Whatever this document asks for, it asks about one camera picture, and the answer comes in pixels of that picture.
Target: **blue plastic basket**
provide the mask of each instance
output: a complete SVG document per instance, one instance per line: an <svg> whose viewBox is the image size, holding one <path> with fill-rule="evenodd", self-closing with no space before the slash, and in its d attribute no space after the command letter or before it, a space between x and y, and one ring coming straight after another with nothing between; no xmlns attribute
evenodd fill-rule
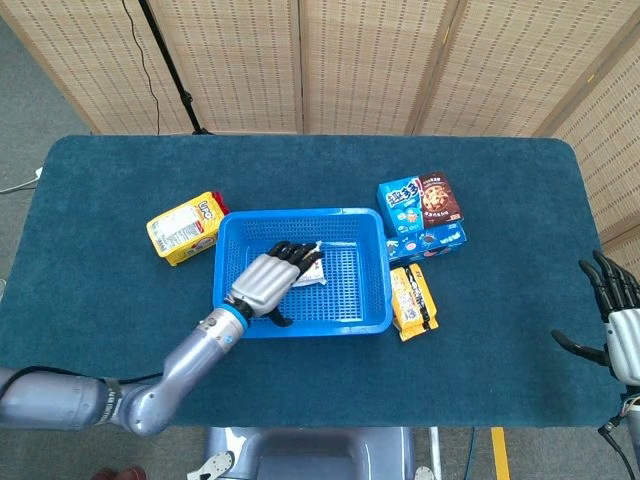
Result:
<svg viewBox="0 0 640 480"><path fill-rule="evenodd" d="M287 328L253 319L246 338L379 333L391 324L391 279L382 219L368 208L235 212L220 224L213 305L261 253L281 240L322 241L326 285L294 287L280 303Z"/></svg>

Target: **red shoe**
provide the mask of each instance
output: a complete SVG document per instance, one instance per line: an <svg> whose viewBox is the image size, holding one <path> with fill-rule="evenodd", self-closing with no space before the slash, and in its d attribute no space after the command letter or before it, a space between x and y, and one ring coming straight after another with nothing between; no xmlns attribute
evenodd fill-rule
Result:
<svg viewBox="0 0 640 480"><path fill-rule="evenodd" d="M147 474L138 465L133 465L120 472L113 480L147 480Z"/></svg>
<svg viewBox="0 0 640 480"><path fill-rule="evenodd" d="M114 480L116 478L116 472L110 468L103 468L99 472L93 474L91 480Z"/></svg>

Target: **yellow chip bag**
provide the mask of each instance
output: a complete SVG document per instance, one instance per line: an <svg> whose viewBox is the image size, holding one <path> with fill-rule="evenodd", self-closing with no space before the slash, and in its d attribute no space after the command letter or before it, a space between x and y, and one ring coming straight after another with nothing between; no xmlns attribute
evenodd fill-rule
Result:
<svg viewBox="0 0 640 480"><path fill-rule="evenodd" d="M216 243L227 213L218 192L205 192L147 222L147 233L158 255L175 267Z"/></svg>
<svg viewBox="0 0 640 480"><path fill-rule="evenodd" d="M438 328L436 305L420 266L391 270L393 324L403 342Z"/></svg>

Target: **table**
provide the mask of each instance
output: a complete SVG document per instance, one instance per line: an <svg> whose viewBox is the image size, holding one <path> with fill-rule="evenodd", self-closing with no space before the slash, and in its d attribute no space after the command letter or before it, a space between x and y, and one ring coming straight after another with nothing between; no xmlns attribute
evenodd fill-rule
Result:
<svg viewBox="0 0 640 480"><path fill-rule="evenodd" d="M619 386L561 350L600 345L579 258L598 248L571 148L552 139L75 136L50 151L0 305L0 364L159 371L211 310L213 251L178 267L145 231L206 190L232 210L373 207L378 183L446 172L467 245L424 264L440 328L243 340L178 424L598 425Z"/></svg>

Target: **gray carpet floor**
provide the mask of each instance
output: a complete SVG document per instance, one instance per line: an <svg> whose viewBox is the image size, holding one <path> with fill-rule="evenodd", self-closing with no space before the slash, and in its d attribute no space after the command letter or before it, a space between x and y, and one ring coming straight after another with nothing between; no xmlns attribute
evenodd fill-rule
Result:
<svg viewBox="0 0 640 480"><path fill-rule="evenodd" d="M33 178L59 138L90 132L1 20L0 65L1 190ZM32 193L0 195L0 278L9 276ZM470 431L441 429L444 479L464 478ZM625 429L614 436L633 455ZM506 440L515 480L627 478L620 459L591 428L508 429ZM416 430L415 444L418 464L429 465L426 430ZM0 478L89 480L103 466L119 469L136 463L153 480L184 479L199 466L203 446L201 428L171 428L153 438L111 427L80 433L0 429ZM495 479L493 462L490 431L478 429L470 478Z"/></svg>

